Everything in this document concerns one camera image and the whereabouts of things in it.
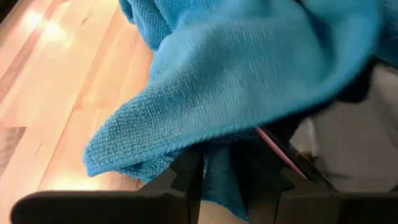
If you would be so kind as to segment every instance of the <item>hardwood floor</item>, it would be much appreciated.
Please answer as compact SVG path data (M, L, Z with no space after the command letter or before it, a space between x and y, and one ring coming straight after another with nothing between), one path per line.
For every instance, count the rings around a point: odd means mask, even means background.
M20 0L0 25L0 223L38 190L136 190L88 177L93 133L146 85L152 52L118 0Z

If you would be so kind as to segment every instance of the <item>black plastic part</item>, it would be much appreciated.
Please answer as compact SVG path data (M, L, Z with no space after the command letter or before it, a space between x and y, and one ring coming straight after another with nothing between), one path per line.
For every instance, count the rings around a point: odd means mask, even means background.
M294 148L289 140L281 141L276 138L272 132L266 128L261 128L272 140L273 142L286 154L286 156L300 169L301 172L311 181L317 183L318 185L334 189L332 184L315 168L311 162L304 158L296 148Z
M276 224L398 223L397 193L342 194L304 180L292 170L281 174L295 188L280 194Z
M198 222L203 156L187 149L136 192L41 192L18 201L13 224Z
M281 192L294 188L282 161L260 139L234 144L231 159L250 224L274 223Z

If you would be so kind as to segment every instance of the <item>blue towel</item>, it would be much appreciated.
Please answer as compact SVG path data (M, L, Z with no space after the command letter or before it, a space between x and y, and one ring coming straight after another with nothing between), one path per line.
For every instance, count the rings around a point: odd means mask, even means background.
M87 145L88 175L148 182L187 146L211 140L203 199L244 220L229 143L335 96L374 53L380 27L376 0L120 3L154 60L147 88Z

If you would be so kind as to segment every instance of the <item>pink strip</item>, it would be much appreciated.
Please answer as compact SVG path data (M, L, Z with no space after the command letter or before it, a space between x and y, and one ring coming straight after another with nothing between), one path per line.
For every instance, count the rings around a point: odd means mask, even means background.
M284 152L273 142L273 140L261 129L256 128L257 133L260 137L271 147L272 150L294 171L300 174L302 177L307 177L301 172L301 170L284 154Z

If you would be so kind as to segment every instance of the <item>microfiber towel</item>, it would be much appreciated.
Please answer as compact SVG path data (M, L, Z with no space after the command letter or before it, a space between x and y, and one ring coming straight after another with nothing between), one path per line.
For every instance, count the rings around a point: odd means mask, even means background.
M208 141L203 199L244 220L229 144L333 98L374 53L380 28L376 0L120 3L154 59L146 89L88 143L88 175L116 170L148 182Z

